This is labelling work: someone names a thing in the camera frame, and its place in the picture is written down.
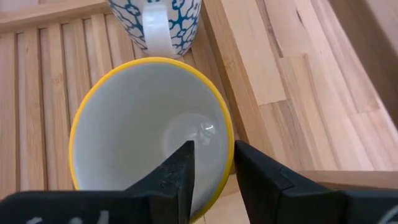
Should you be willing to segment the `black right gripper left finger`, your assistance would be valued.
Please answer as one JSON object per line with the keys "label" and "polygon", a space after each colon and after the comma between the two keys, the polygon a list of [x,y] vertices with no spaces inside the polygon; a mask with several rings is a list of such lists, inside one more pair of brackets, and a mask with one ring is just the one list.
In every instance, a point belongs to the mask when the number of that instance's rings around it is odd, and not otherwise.
{"label": "black right gripper left finger", "polygon": [[186,141],[126,190],[26,191],[0,200],[0,224],[188,224],[195,183]]}

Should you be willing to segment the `white mug blue pattern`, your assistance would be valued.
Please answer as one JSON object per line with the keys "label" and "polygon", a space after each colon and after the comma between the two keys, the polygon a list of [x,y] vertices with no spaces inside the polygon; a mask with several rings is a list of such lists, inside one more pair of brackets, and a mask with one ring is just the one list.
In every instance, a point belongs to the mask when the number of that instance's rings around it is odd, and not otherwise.
{"label": "white mug blue pattern", "polygon": [[147,55],[179,58],[193,44],[201,0],[107,0],[129,37]]}

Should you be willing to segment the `floral patterned mug yellow rim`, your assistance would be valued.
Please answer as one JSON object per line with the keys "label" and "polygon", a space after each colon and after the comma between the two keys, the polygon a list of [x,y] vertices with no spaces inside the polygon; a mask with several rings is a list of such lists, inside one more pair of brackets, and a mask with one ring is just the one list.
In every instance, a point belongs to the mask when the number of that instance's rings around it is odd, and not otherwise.
{"label": "floral patterned mug yellow rim", "polygon": [[186,63],[164,57],[126,62],[99,79],[75,114],[68,150],[74,188],[125,190],[186,141],[195,144],[195,222],[216,202],[231,170],[234,130],[227,104]]}

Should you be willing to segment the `wooden slatted tray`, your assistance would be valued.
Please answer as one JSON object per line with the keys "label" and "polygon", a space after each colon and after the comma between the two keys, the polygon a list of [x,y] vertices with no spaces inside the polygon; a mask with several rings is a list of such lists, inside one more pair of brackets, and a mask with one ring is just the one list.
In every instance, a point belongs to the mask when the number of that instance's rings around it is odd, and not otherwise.
{"label": "wooden slatted tray", "polygon": [[[143,56],[107,0],[0,0],[0,199],[72,189],[79,104]],[[398,0],[202,0],[182,61],[237,139],[329,187],[398,189]]]}

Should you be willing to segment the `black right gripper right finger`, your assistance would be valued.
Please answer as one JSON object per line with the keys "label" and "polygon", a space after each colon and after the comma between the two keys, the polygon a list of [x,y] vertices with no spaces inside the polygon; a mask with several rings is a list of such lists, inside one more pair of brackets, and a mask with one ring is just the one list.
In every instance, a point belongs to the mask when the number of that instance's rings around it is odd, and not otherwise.
{"label": "black right gripper right finger", "polygon": [[398,224],[398,190],[328,189],[242,140],[234,163],[251,224]]}

